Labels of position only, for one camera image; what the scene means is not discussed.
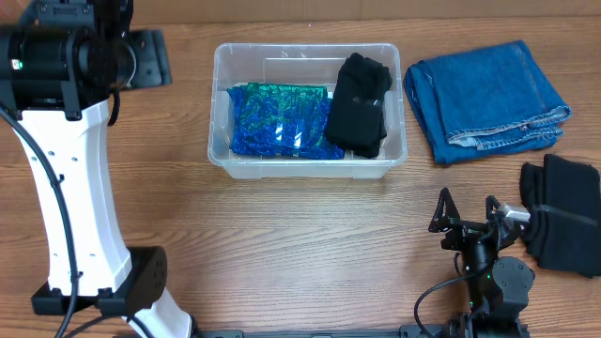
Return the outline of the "black cloth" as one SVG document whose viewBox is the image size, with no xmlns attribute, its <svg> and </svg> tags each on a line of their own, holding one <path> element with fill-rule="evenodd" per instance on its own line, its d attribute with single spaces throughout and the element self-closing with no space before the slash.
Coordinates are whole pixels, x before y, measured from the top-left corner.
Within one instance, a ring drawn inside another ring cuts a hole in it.
<svg viewBox="0 0 601 338">
<path fill-rule="evenodd" d="M 392 77 L 381 63 L 354 53 L 340 68 L 325 129 L 329 142 L 373 159 L 387 136 L 384 96 Z"/>
<path fill-rule="evenodd" d="M 541 269 L 600 275 L 600 175 L 589 164 L 546 154 L 521 167 L 519 190 L 530 224 L 522 235 Z"/>
</svg>

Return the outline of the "blue denim jeans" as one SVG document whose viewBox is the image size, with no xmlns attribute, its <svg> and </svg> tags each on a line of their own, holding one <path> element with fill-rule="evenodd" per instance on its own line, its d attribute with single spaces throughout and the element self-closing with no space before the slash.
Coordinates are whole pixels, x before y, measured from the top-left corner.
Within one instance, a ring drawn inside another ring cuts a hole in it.
<svg viewBox="0 0 601 338">
<path fill-rule="evenodd" d="M 572 114 L 522 40 L 421 60 L 404 88 L 443 165 L 553 146 Z"/>
</svg>

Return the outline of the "blue green sequin cloth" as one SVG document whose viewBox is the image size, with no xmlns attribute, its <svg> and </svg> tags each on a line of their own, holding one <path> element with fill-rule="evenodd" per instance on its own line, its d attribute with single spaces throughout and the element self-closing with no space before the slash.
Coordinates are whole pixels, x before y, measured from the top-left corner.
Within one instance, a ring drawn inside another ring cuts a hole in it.
<svg viewBox="0 0 601 338">
<path fill-rule="evenodd" d="M 234 104 L 233 152 L 309 160 L 345 157 L 325 137 L 331 111 L 325 86 L 248 83 L 227 93 Z"/>
</svg>

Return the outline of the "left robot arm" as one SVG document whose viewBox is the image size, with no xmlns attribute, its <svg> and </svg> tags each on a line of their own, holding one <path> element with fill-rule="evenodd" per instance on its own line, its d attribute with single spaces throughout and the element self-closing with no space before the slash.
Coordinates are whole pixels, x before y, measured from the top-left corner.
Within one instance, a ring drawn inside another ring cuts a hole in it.
<svg viewBox="0 0 601 338">
<path fill-rule="evenodd" d="M 163 34 L 132 30 L 130 1 L 33 1 L 1 29 L 1 116 L 18 135 L 36 183 L 49 276 L 32 296 L 70 337 L 88 307 L 119 317 L 142 337 L 199 333 L 166 287 L 159 246 L 121 237 L 107 135 L 124 91 L 172 81 Z"/>
</svg>

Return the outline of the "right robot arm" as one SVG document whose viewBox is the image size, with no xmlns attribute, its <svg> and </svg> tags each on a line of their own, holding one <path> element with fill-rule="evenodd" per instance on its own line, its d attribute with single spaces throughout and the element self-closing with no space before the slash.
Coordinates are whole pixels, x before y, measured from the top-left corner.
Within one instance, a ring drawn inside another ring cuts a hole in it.
<svg viewBox="0 0 601 338">
<path fill-rule="evenodd" d="M 438 288 L 464 282 L 468 288 L 467 313 L 453 316 L 441 328 L 421 326 L 428 337 L 528 337 L 519 322 L 519 314 L 529 303 L 535 274 L 525 262 L 501 256 L 501 250 L 513 245 L 530 224 L 530 212 L 524 207 L 501 204 L 492 195 L 485 200 L 485 221 L 463 220 L 448 189 L 439 200 L 428 226 L 431 233 L 442 233 L 443 250 L 454 251 L 458 276 Z"/>
</svg>

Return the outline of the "clear plastic storage bin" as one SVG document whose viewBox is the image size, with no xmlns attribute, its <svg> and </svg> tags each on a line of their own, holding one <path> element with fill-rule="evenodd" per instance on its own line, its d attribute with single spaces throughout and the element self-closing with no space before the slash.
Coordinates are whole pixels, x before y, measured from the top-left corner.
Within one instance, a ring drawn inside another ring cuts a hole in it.
<svg viewBox="0 0 601 338">
<path fill-rule="evenodd" d="M 387 137 L 379 155 L 366 159 L 348 152 L 342 160 L 242 156 L 231 151 L 234 106 L 226 90 L 252 83 L 325 86 L 333 92 L 339 69 L 353 53 L 387 67 L 393 79 L 384 96 Z M 391 43 L 273 44 L 224 43 L 214 54 L 208 159 L 235 179 L 320 177 L 377 179 L 408 157 L 401 54 Z"/>
</svg>

